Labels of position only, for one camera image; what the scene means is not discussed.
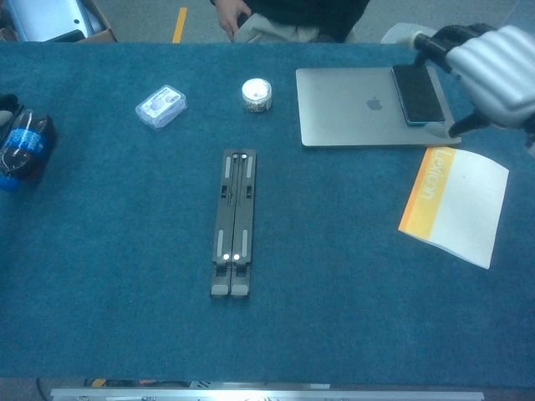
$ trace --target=water bottle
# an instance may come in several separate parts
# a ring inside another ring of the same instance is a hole
[[[39,177],[55,143],[52,119],[24,110],[0,149],[0,189],[15,192],[23,180]]]

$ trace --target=table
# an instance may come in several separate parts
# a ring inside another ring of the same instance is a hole
[[[0,194],[0,375],[535,388],[535,160],[510,169],[490,271],[397,231],[423,149],[304,149],[295,69],[410,62],[381,45],[0,45],[0,92],[54,117],[45,176]],[[249,114],[246,79],[273,85]],[[471,111],[441,75],[454,116]],[[189,109],[161,132],[135,106]],[[257,151],[252,292],[210,299],[225,148]]]

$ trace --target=small plastic container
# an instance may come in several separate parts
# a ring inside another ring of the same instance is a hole
[[[162,129],[187,109],[186,96],[164,85],[135,108],[141,121],[154,129]]]

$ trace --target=khaki pants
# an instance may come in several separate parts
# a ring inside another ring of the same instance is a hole
[[[253,14],[234,36],[234,42],[238,43],[323,41],[319,28],[282,25],[270,21],[260,14]],[[355,42],[353,31],[349,34],[346,42]]]

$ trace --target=smartphone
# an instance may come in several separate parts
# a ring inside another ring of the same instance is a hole
[[[408,125],[446,120],[426,67],[395,65],[392,72]]]

